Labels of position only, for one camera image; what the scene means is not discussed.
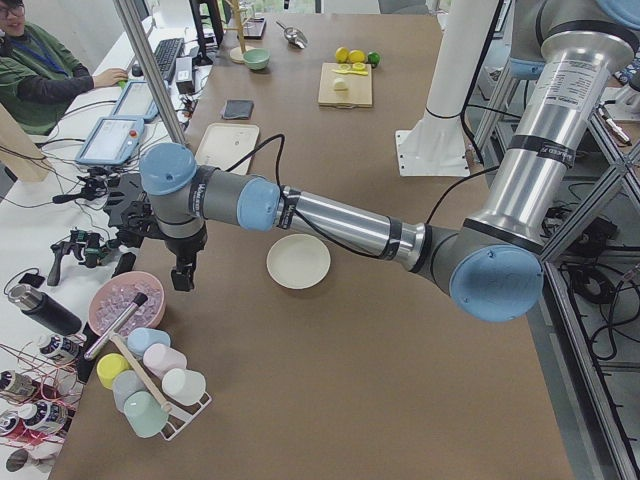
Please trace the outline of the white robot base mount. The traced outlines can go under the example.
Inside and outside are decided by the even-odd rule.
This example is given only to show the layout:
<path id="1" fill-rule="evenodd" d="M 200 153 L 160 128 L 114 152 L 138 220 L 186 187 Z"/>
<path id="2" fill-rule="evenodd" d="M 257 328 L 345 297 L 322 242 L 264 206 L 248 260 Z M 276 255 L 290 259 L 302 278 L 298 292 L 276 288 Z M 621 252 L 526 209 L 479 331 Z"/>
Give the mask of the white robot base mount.
<path id="1" fill-rule="evenodd" d="M 424 115 L 412 129 L 396 132 L 396 156 L 402 176 L 469 174 L 463 108 L 501 8 L 500 1 L 491 0 L 451 3 Z"/>

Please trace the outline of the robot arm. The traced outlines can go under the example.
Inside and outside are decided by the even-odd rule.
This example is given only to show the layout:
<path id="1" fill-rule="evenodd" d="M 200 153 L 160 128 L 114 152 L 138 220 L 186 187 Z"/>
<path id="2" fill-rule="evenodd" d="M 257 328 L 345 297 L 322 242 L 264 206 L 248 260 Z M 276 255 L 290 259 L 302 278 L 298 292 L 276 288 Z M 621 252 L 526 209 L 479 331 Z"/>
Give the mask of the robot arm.
<path id="1" fill-rule="evenodd" d="M 200 165 L 185 146 L 164 143 L 142 158 L 142 187 L 169 249 L 193 261 L 210 221 L 246 230 L 301 229 L 376 260 L 395 261 L 433 282 L 462 310 L 489 322 L 527 313 L 539 300 L 539 227 L 572 164 L 609 76 L 639 45 L 635 1 L 520 1 L 513 60 L 536 87 L 485 202 L 457 230 L 410 224 L 378 208 L 420 195 L 417 178 L 465 167 L 450 136 L 499 13 L 495 1 L 457 1 L 440 41 L 426 16 L 305 16 L 313 46 L 276 67 L 260 102 L 293 137 L 294 164 L 336 202 L 256 175 Z M 340 41 L 386 48 L 374 108 L 352 114 L 310 106 L 301 79 Z"/>

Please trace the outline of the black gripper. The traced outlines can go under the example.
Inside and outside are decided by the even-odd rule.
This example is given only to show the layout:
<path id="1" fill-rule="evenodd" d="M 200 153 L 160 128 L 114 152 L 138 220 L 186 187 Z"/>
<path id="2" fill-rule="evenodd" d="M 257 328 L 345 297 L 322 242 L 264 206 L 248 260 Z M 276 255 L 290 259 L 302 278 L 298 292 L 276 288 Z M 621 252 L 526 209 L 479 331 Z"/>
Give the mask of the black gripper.
<path id="1" fill-rule="evenodd" d="M 167 238 L 167 249 L 176 256 L 176 264 L 171 270 L 171 281 L 176 291 L 189 292 L 194 289 L 194 273 L 197 256 L 207 243 L 207 229 L 202 226 L 196 233 L 186 238 Z"/>

